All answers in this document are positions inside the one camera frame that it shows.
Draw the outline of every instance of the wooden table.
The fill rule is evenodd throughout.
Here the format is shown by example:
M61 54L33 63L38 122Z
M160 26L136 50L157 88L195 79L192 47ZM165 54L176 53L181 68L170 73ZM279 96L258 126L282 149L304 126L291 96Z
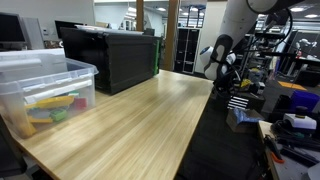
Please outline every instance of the wooden table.
M263 140L263 137L265 135L270 135L272 138L274 138L273 133L270 130L270 126L272 125L271 123L264 122L264 121L259 121L259 131L260 131L260 137L261 140ZM295 150L300 151L303 154L309 154L316 159L320 160L320 153L310 151L310 150L305 150L301 148L295 148ZM269 167L271 169L271 173L273 176L274 180L282 180L282 179L288 179L288 180L301 180L301 179L306 179L308 168L297 163L296 161L286 157L282 156L283 160L285 161L284 164L279 164L273 161L270 151L266 149L266 156L268 159Z
M19 146L55 179L173 179L212 89L161 71Z

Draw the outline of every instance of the black storage case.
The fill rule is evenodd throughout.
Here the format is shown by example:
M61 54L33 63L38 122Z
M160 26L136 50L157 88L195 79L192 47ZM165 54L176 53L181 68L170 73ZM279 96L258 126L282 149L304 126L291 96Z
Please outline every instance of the black storage case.
M93 64L95 87L115 94L159 73L156 37L61 28L67 58Z

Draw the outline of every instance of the white robot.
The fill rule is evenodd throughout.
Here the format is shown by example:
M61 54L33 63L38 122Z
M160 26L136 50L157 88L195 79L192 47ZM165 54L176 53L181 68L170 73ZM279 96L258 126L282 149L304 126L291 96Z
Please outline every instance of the white robot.
M258 14L275 13L302 1L304 0L228 0L220 36L214 47L208 47L200 53L205 65L205 76L215 83L221 81L227 70L228 59L234 58L227 58L229 52L254 25Z

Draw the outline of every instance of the cabinet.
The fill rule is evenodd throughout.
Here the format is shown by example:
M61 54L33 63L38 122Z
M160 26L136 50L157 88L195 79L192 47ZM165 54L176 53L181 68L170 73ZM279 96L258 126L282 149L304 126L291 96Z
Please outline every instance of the cabinet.
M179 28L174 63L176 72L193 73L200 29Z

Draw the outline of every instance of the floor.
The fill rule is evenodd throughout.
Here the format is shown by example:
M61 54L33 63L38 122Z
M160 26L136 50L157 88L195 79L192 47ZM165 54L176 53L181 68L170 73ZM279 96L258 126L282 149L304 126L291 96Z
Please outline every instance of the floor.
M264 168L252 168L263 157L257 133L232 132L227 114L223 102L208 100L176 180L257 179L262 173Z

